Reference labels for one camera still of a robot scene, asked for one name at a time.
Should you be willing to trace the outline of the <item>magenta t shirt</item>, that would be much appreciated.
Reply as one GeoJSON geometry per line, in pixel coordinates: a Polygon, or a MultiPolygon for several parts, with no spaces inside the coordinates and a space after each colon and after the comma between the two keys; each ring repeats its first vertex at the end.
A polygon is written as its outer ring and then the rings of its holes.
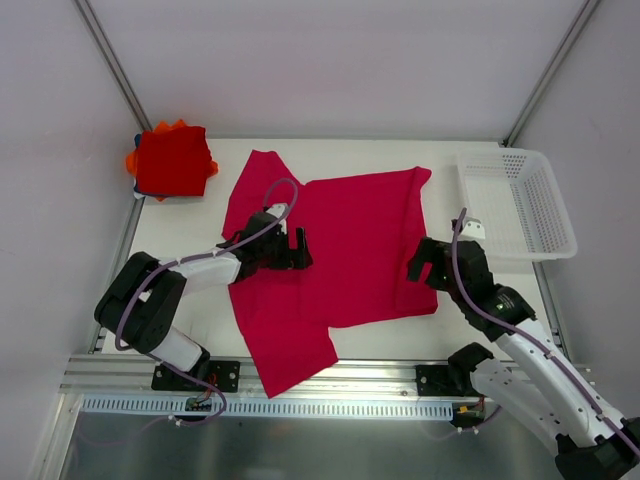
{"type": "Polygon", "coordinates": [[[408,280],[408,263],[426,237],[423,167],[277,185],[293,175],[279,155],[254,150],[236,182],[222,230],[230,238],[266,202],[297,200],[287,223],[304,229],[313,264],[261,269],[230,286],[239,330],[266,395],[274,398],[338,356],[329,331],[438,309],[435,290],[408,280]]]}

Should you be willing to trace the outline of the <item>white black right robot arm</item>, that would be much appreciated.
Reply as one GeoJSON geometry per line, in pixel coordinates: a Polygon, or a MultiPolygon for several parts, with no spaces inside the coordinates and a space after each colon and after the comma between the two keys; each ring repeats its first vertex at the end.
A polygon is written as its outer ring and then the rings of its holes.
{"type": "Polygon", "coordinates": [[[608,403],[564,356],[513,288],[497,283],[475,241],[420,240],[408,278],[445,292],[465,320],[524,372],[519,379],[494,354],[471,343],[448,360],[459,395],[479,394],[544,443],[565,479],[621,479],[639,464],[639,420],[608,403]]]}

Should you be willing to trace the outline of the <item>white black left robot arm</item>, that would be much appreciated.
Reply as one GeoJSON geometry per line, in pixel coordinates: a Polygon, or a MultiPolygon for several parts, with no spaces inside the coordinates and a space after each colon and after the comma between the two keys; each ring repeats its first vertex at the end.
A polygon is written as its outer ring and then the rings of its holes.
{"type": "Polygon", "coordinates": [[[182,298],[246,280],[261,269],[304,270],[313,264],[305,229],[291,230],[276,204],[203,253],[165,263],[140,251],[121,268],[94,310],[95,321],[132,349],[160,363],[157,390],[207,390],[220,379],[208,350],[173,326],[182,298]]]}

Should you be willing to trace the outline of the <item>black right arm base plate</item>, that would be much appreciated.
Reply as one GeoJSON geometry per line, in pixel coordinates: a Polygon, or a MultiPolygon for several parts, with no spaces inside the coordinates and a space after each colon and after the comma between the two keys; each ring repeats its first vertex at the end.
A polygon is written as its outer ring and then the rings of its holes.
{"type": "Polygon", "coordinates": [[[478,397],[469,376],[445,364],[419,364],[414,367],[420,397],[478,397]]]}

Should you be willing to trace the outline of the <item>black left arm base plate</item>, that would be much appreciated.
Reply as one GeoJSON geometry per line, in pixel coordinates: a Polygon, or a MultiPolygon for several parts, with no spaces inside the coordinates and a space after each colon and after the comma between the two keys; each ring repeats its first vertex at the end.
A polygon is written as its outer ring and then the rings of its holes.
{"type": "MultiPolygon", "coordinates": [[[[209,359],[199,362],[188,374],[212,384],[223,393],[236,393],[240,377],[240,363],[238,361],[209,359]]],[[[164,365],[158,365],[154,369],[151,389],[166,392],[204,392],[206,387],[186,379],[164,365]]]]}

